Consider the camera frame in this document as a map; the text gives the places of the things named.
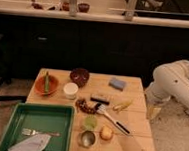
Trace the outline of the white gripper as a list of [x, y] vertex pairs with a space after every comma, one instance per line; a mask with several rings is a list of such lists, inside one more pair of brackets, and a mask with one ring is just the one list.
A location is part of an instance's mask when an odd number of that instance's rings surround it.
[[150, 84], [145, 90], [145, 98], [147, 101], [147, 119], [154, 119], [159, 115], [162, 110], [162, 106], [166, 104], [170, 95], [166, 91], [164, 91], [158, 84]]

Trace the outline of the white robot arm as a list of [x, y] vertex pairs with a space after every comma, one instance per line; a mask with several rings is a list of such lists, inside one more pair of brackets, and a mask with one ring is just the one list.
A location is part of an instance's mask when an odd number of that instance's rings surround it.
[[189, 113], [189, 61], [179, 60], [159, 65], [152, 73], [153, 81], [145, 89], [146, 118], [152, 120], [170, 98], [180, 101]]

